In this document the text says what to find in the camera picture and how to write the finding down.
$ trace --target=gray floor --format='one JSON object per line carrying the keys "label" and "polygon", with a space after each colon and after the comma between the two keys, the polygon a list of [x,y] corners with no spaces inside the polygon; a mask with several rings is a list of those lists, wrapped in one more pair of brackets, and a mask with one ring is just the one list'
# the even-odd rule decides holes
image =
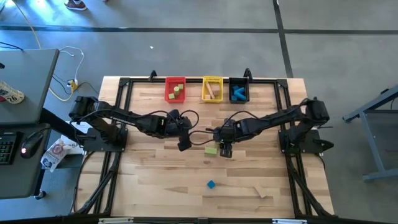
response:
{"label": "gray floor", "polygon": [[[56,0],[26,2],[19,1],[37,26],[277,27],[270,0],[110,0],[108,4],[90,0],[86,12],[70,12]],[[286,29],[398,29],[396,1],[279,2]],[[39,14],[38,7],[46,11]],[[6,7],[0,17],[2,24],[24,26],[15,7]],[[38,36],[43,48],[81,48],[86,57],[80,81],[90,82],[97,90],[104,75],[148,75],[153,69],[165,76],[238,77],[249,67],[256,77],[286,77],[278,34],[38,32]],[[336,214],[398,223],[398,178],[362,181],[363,174],[376,171],[370,148],[359,121],[345,124],[341,120],[397,84],[398,35],[286,35],[286,39],[294,77],[305,79],[308,95],[324,100],[332,117],[329,125],[334,128],[322,129],[321,134],[335,143],[325,153],[325,162]],[[25,49],[37,48],[29,31],[2,30],[0,40]],[[62,54],[55,73],[71,78],[79,61],[78,54]],[[57,85],[52,83],[62,94]],[[79,89],[79,94],[95,95],[88,86]],[[51,94],[45,102],[46,108],[63,119],[67,119],[70,105]],[[49,197],[45,200],[0,201],[0,220],[67,214],[73,191],[68,183],[73,183],[76,175],[76,170],[46,174],[43,188]]]}

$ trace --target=wooden tabletop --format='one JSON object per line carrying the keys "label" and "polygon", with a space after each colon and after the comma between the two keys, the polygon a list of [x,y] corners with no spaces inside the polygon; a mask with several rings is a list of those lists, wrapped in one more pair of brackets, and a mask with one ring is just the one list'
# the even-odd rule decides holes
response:
{"label": "wooden tabletop", "polygon": [[[99,100],[114,104],[120,77],[104,77]],[[307,96],[304,81],[288,79],[292,104]],[[228,101],[228,84],[224,84],[222,103],[204,103],[201,83],[187,83],[183,104],[164,100],[164,83],[135,83],[130,110],[146,114],[155,110],[195,110],[200,121],[195,128],[215,128],[223,119],[239,110],[257,116],[277,111],[274,87],[250,85],[250,102],[239,105]],[[194,123],[196,116],[186,114]],[[247,118],[239,114],[234,119]],[[112,216],[129,217],[218,217],[218,218],[292,218],[292,199],[284,155],[280,153],[277,128],[263,131],[250,141],[233,144],[233,157],[208,157],[205,146],[193,146],[180,152],[178,139],[156,139],[128,127],[129,137],[123,153],[116,184]],[[193,142],[211,139],[210,134],[195,133]],[[77,207],[81,207],[98,185],[104,153],[88,159],[78,189]],[[307,184],[325,210],[333,213],[322,162],[314,155],[303,154]],[[216,187],[209,189],[209,180]],[[260,198],[254,186],[266,193]],[[300,208],[304,211],[301,191]],[[103,197],[103,207],[107,193]]]}

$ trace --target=red basket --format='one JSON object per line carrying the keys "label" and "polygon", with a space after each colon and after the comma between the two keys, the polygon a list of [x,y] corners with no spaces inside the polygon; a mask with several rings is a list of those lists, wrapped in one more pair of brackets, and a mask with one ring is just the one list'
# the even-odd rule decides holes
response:
{"label": "red basket", "polygon": [[[166,77],[165,84],[165,101],[169,103],[183,103],[185,101],[185,90],[187,89],[187,86],[185,84],[185,77]],[[174,93],[174,87],[178,86],[178,84],[183,84],[184,89],[180,92],[178,96],[175,97],[175,99],[169,99],[169,94]]]}

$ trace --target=shoe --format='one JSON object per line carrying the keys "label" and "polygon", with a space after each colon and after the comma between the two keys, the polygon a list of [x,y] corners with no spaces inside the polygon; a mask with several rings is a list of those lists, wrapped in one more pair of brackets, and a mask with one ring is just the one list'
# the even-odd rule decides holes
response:
{"label": "shoe", "polygon": [[64,5],[68,9],[71,9],[71,10],[84,11],[87,9],[87,7],[83,1],[68,0],[68,1],[64,2]]}

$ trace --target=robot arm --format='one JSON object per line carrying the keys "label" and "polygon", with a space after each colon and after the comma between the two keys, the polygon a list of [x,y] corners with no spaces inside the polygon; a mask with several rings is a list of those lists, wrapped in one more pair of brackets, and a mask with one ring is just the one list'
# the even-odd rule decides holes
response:
{"label": "robot arm", "polygon": [[[305,113],[301,106],[307,106]],[[213,131],[213,139],[220,142],[221,156],[232,156],[232,143],[246,141],[259,135],[263,130],[269,129],[291,121],[300,121],[297,126],[287,130],[285,141],[289,145],[298,144],[314,127],[325,124],[329,114],[322,101],[305,99],[299,105],[291,106],[286,110],[267,115],[263,118],[245,118],[239,121],[225,119],[224,125]]]}
{"label": "robot arm", "polygon": [[115,119],[124,124],[136,127],[140,132],[155,138],[179,137],[178,148],[184,151],[191,147],[186,136],[192,127],[187,117],[180,116],[178,110],[172,110],[167,116],[153,115],[153,113],[139,115],[131,111],[125,111],[107,102],[98,101],[94,97],[78,96],[69,113],[72,121],[86,121],[101,133],[101,138],[107,142],[115,142],[118,139],[119,128],[115,124],[107,123],[103,118]]}

